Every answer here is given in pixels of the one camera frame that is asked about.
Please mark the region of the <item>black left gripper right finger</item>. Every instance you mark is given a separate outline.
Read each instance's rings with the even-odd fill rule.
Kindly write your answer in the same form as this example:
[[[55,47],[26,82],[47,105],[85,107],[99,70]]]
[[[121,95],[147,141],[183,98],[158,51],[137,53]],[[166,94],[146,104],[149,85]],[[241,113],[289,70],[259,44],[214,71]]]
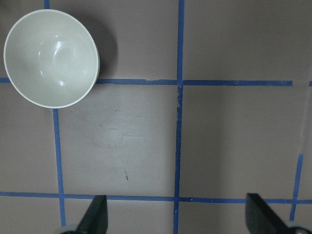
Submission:
[[[245,223],[251,234],[295,234],[296,232],[296,228],[288,227],[256,193],[246,194]]]

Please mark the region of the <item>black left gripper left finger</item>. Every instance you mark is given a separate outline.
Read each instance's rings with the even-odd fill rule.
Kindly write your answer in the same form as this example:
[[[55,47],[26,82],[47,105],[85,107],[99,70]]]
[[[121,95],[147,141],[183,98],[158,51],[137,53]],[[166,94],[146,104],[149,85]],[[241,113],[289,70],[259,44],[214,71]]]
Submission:
[[[75,232],[78,234],[105,234],[107,230],[107,197],[105,195],[97,195],[92,200]]]

